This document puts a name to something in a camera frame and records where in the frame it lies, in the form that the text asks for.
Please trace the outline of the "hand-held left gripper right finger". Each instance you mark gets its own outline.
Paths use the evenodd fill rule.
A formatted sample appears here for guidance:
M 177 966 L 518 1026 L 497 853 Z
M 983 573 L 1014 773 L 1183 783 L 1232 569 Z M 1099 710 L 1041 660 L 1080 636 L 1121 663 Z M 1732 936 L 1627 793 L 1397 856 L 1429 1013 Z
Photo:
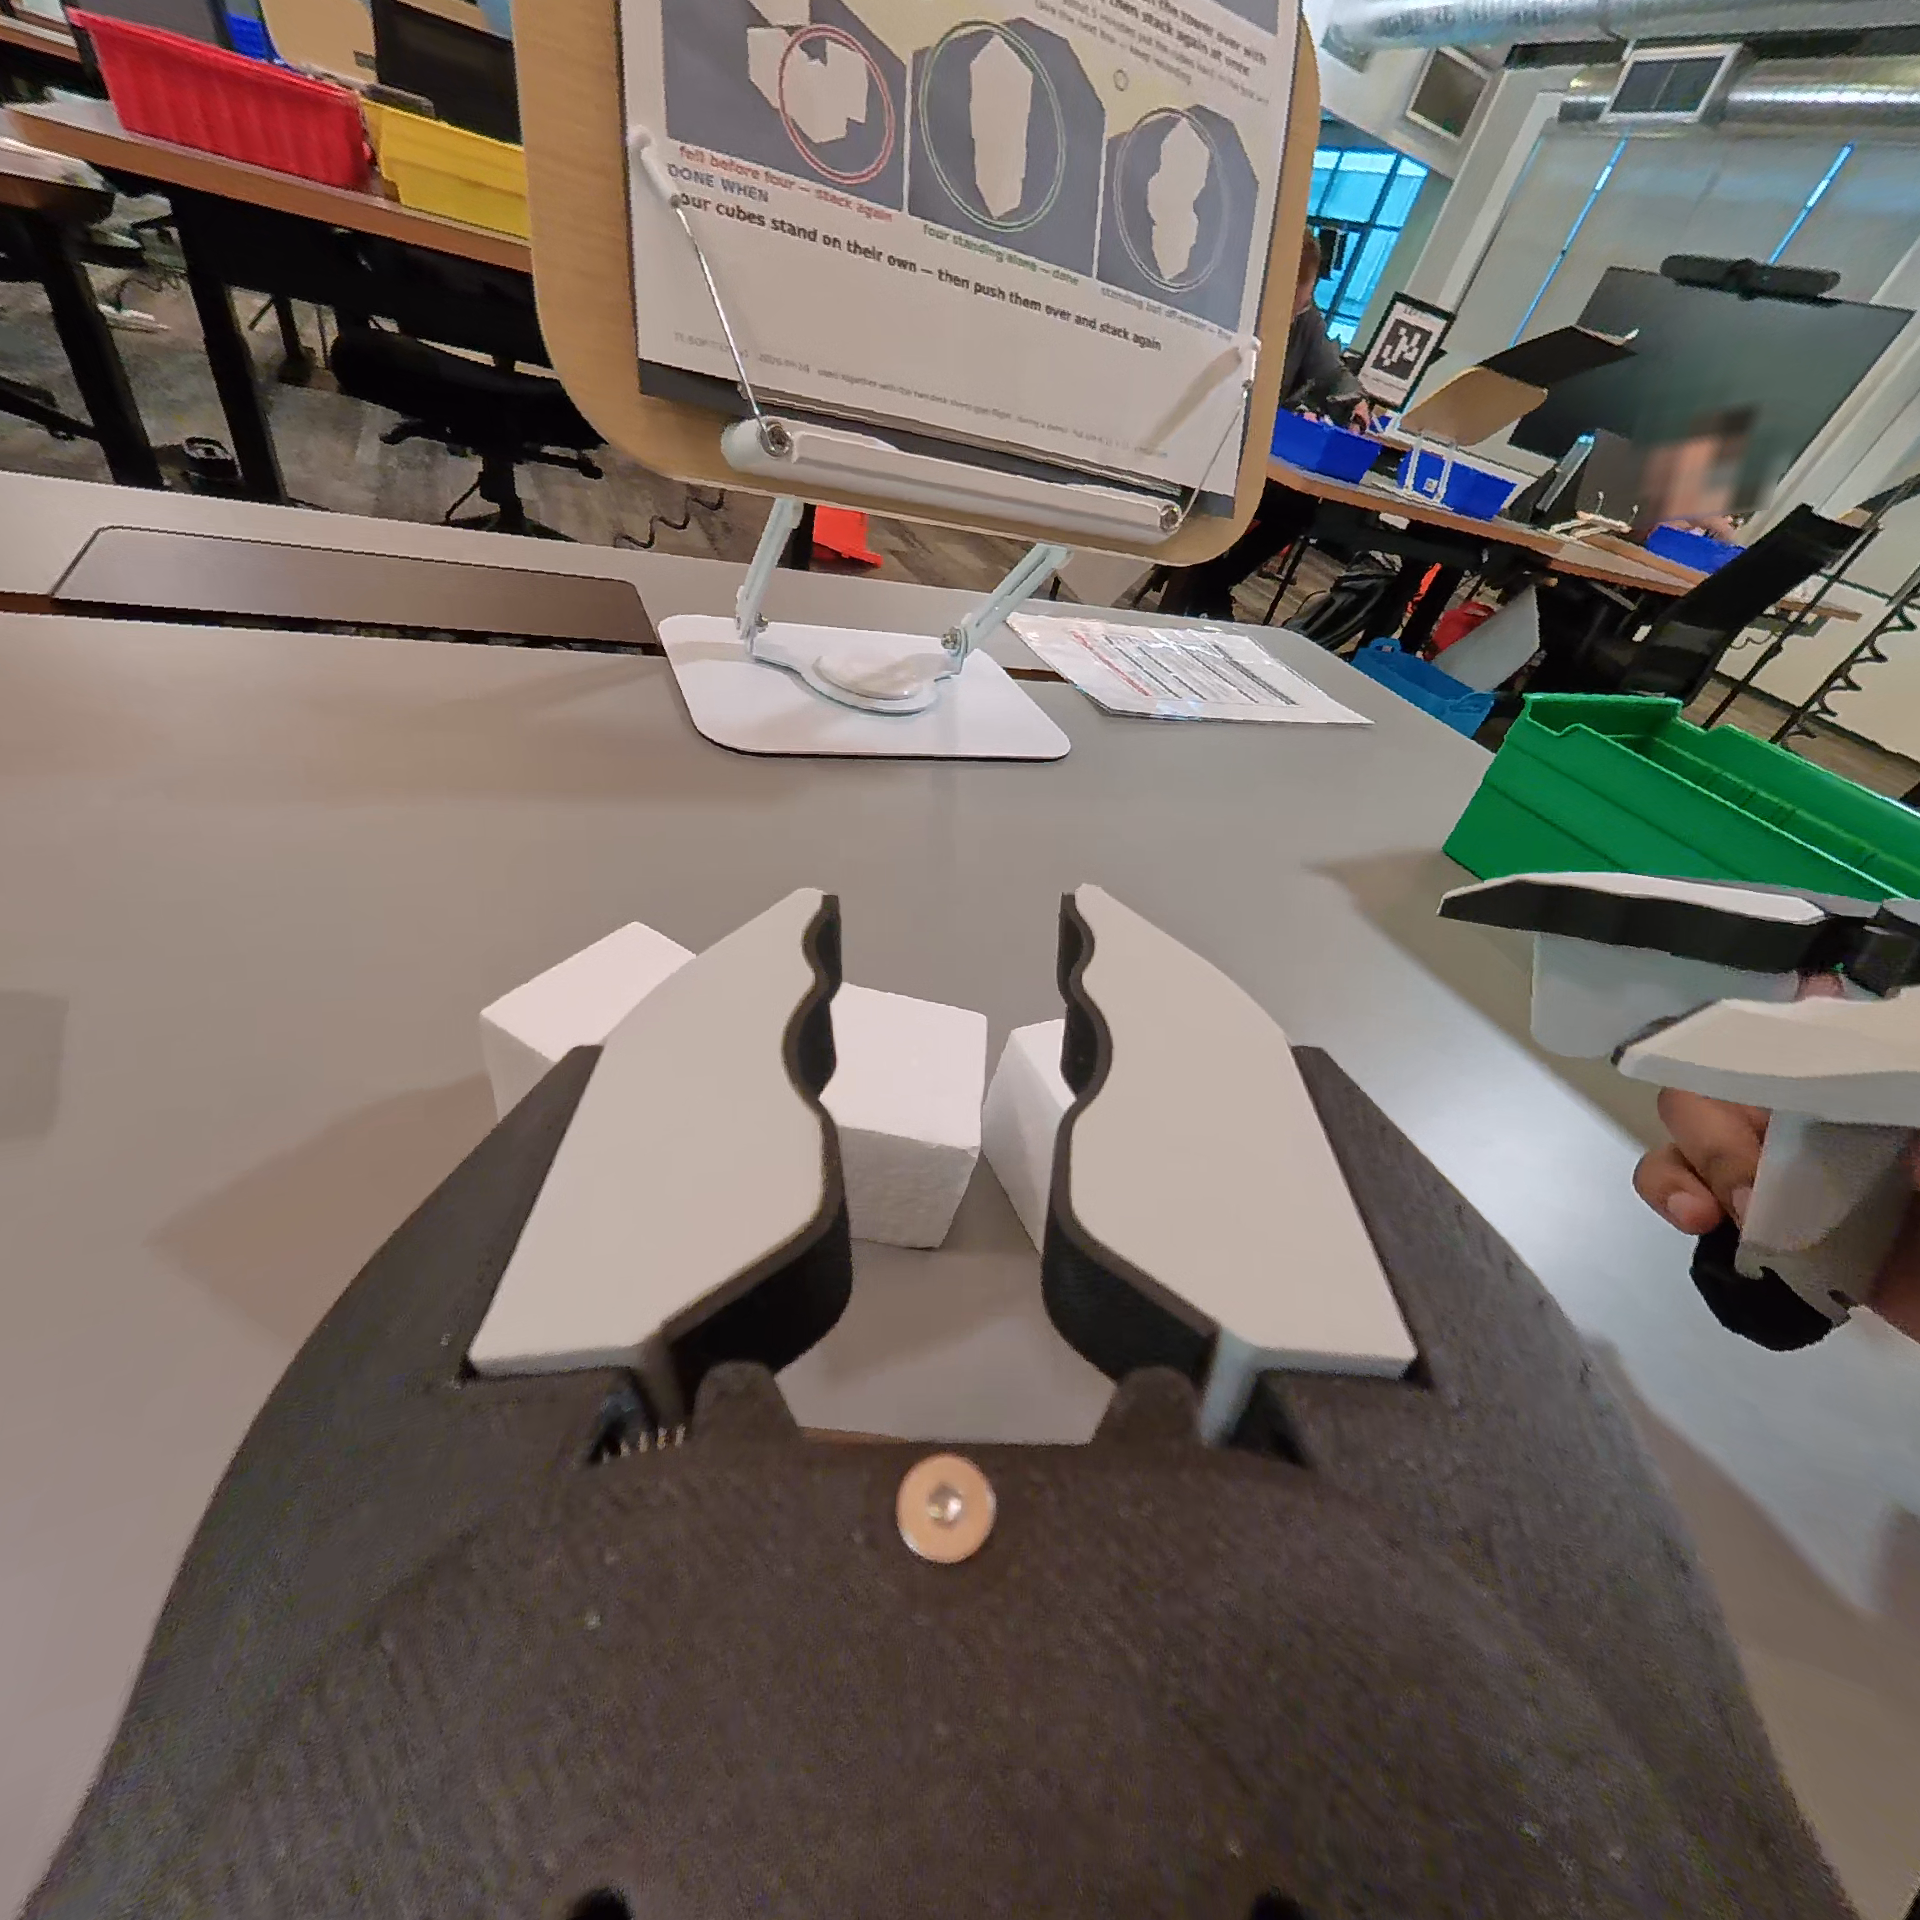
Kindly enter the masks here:
M 1068 1105 L 1041 1303 L 1112 1384 L 1183 1380 L 1213 1448 L 1297 1448 L 1271 1376 L 1404 1380 L 1400 1297 L 1283 1023 L 1103 887 L 1060 902 Z

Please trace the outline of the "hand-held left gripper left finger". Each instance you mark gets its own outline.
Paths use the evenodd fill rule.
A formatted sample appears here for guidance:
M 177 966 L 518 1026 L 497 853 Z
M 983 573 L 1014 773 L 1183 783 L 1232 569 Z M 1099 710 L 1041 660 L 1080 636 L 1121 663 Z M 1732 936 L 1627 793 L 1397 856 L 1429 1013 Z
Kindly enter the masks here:
M 645 1396 L 695 1396 L 841 1321 L 839 904 L 800 887 L 608 1032 L 471 1340 L 477 1376 L 623 1369 Z

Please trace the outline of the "white foam cube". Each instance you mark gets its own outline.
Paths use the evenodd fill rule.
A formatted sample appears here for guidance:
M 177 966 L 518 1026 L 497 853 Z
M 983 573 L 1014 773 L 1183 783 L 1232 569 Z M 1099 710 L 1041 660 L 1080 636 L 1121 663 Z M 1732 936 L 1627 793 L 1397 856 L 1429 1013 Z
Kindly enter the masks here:
M 1801 976 L 1700 962 L 1563 934 L 1531 944 L 1528 1032 L 1559 1058 L 1614 1058 L 1660 1023 L 1713 1000 L 1795 1000 Z
M 630 921 L 496 996 L 477 1017 L 496 1116 L 502 1120 L 575 1047 L 604 1045 L 693 954 Z
M 831 999 L 831 1117 L 857 1241 L 940 1247 L 973 1176 L 984 1014 L 857 984 Z
M 1063 1055 L 1064 1018 L 1016 1026 L 980 1111 L 980 1154 L 1035 1252 L 1044 1247 L 1054 1144 L 1071 1104 Z

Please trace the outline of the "green plastic bin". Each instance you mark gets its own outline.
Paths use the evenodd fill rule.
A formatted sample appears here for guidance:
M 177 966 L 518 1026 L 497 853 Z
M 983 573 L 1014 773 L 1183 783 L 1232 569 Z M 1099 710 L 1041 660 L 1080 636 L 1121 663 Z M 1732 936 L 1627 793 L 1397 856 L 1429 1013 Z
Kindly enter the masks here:
M 1918 815 L 1680 702 L 1531 694 L 1445 853 L 1476 879 L 1640 872 L 1918 897 Z

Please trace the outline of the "white foam board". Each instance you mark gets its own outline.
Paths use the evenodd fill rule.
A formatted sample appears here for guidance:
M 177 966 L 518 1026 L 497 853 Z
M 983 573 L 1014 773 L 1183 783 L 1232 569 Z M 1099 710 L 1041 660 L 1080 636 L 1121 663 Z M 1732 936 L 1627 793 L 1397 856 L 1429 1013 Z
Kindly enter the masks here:
M 1439 615 L 1431 630 L 1431 663 L 1459 686 L 1488 692 L 1523 671 L 1541 644 L 1537 594 L 1526 584 L 1499 605 L 1471 598 Z

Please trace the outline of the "wooden desk with black legs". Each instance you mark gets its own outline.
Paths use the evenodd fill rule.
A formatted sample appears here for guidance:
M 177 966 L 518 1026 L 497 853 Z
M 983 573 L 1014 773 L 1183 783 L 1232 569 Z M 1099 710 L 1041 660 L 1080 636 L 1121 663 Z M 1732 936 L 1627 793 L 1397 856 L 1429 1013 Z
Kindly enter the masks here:
M 545 368 L 531 244 L 121 127 L 108 102 L 7 110 L 21 141 L 159 191 L 247 497 L 285 502 L 278 452 L 232 295 L 285 296 L 337 318 L 393 319 L 430 341 Z
M 1268 460 L 1267 474 L 1276 484 L 1315 501 L 1315 540 L 1400 553 L 1404 558 L 1424 558 L 1459 569 L 1485 569 L 1488 564 L 1513 559 L 1524 569 L 1555 577 L 1575 577 L 1617 591 L 1656 594 L 1661 598 L 1684 597 L 1700 584 L 1751 588 L 1774 582 L 1779 588 L 1776 594 L 1760 600 L 1758 613 L 1745 613 L 1745 618 L 1765 617 L 1776 608 L 1784 608 L 1789 617 L 1798 617 L 1816 602 L 1816 591 L 1808 588 L 1808 577 L 1787 582 L 1782 564 L 1774 564 L 1771 570 L 1763 569 L 1751 581 L 1743 581 L 1739 577 L 1739 559 L 1728 559 L 1713 570 L 1703 570 L 1653 556 L 1643 545 L 1617 540 L 1616 534 L 1600 532 L 1568 540 L 1520 526 L 1510 519 L 1465 516 L 1437 506 L 1422 496 L 1409 496 L 1391 486 L 1340 481 L 1285 460 Z
M 37 280 L 45 292 L 64 361 L 85 417 L 53 396 L 3 374 L 3 410 L 56 441 L 91 441 L 121 486 L 164 489 L 157 452 L 136 410 L 125 366 L 94 292 L 83 234 L 111 209 L 111 191 L 55 167 L 55 154 L 4 141 L 4 280 Z

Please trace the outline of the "black webcam bar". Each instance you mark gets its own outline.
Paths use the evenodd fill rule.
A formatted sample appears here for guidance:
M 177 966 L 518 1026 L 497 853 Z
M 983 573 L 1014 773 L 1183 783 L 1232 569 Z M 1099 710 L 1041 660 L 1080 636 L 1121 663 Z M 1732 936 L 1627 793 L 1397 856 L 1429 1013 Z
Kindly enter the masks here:
M 1840 286 L 1840 274 L 1832 270 L 1796 268 L 1782 260 L 1758 260 L 1751 256 L 1673 253 L 1661 260 L 1660 274 L 1676 286 L 1745 302 L 1823 303 L 1836 296 Z

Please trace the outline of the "black and white marker sign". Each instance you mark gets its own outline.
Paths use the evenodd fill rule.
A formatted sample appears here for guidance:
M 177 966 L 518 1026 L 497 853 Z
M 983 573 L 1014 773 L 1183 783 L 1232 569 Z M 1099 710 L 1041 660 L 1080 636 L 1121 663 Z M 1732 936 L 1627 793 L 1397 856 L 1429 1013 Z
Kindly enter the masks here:
M 1454 318 L 1454 311 L 1408 292 L 1388 300 L 1352 372 L 1372 408 L 1397 414 L 1408 404 Z

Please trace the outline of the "ceiling air vent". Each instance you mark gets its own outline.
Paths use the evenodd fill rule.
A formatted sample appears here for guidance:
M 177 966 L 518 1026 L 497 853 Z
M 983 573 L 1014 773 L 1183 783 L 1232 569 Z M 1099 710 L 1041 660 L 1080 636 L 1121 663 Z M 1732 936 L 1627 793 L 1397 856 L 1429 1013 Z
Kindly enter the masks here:
M 1694 127 L 1711 120 L 1748 65 L 1739 41 L 1640 44 L 1625 50 L 1597 119 L 1630 129 Z
M 1497 85 L 1497 63 L 1452 45 L 1424 52 L 1424 63 L 1409 87 L 1404 120 L 1429 137 L 1462 140 L 1475 124 L 1480 101 Z

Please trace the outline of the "instruction sheet on stand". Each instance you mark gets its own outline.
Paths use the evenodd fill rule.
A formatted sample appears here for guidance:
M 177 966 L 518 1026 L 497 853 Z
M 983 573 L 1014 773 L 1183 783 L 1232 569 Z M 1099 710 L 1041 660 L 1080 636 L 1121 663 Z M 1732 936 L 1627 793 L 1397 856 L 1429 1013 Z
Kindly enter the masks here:
M 744 374 L 680 381 L 640 361 L 619 5 L 517 5 L 534 300 L 569 398 L 619 450 L 680 481 L 768 496 L 734 600 L 660 615 L 689 724 L 756 756 L 1059 761 L 1068 734 L 991 655 L 1073 549 L 1193 564 L 1246 526 L 1279 408 L 1319 113 L 1302 14 L 1256 366 L 1228 496 L 1160 493 L 892 424 L 827 421 Z M 864 512 L 875 570 L 808 559 L 811 506 Z

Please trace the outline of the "printed instruction sheet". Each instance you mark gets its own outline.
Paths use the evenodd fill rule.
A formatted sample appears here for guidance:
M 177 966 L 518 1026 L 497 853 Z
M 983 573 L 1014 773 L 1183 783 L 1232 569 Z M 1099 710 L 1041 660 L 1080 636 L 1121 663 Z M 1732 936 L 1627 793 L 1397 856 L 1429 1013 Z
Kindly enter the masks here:
M 1228 496 L 1297 5 L 619 5 L 640 361 Z

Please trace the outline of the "yellow plastic bin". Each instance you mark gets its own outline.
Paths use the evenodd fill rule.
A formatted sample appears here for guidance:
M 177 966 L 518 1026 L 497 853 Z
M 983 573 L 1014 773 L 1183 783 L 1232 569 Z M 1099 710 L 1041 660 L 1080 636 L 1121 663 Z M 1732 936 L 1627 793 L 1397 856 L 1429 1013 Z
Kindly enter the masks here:
M 375 167 L 405 208 L 518 237 L 533 234 L 523 146 L 363 101 Z

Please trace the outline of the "red plastic bin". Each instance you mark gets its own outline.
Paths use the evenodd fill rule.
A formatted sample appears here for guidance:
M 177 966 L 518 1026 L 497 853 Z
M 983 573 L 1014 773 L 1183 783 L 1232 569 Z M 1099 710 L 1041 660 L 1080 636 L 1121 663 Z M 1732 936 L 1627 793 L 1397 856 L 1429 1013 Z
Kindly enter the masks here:
M 315 185 L 367 185 L 367 133 L 347 87 L 118 16 L 67 17 L 123 129 Z

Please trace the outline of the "thin silver ventilation duct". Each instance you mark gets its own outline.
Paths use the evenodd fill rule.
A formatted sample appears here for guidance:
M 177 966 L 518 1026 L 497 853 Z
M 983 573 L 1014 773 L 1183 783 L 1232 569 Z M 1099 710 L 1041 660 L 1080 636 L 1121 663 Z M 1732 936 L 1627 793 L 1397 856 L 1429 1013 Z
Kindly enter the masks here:
M 1743 133 L 1836 133 L 1838 137 L 1918 137 L 1918 57 L 1861 62 L 1776 58 L 1735 65 L 1691 111 L 1616 111 L 1622 73 L 1595 65 L 1575 73 L 1557 108 L 1563 127 L 1616 127 L 1630 134 L 1677 134 L 1705 127 Z

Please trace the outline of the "wide silver ventilation duct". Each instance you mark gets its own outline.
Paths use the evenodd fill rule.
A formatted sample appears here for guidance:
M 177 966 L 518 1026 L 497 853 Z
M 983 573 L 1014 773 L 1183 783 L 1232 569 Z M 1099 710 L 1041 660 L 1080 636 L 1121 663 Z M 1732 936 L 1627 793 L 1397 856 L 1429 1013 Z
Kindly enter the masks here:
M 1329 6 L 1326 45 L 1356 58 L 1439 45 L 1752 39 L 1915 23 L 1915 2 L 1352 2 Z

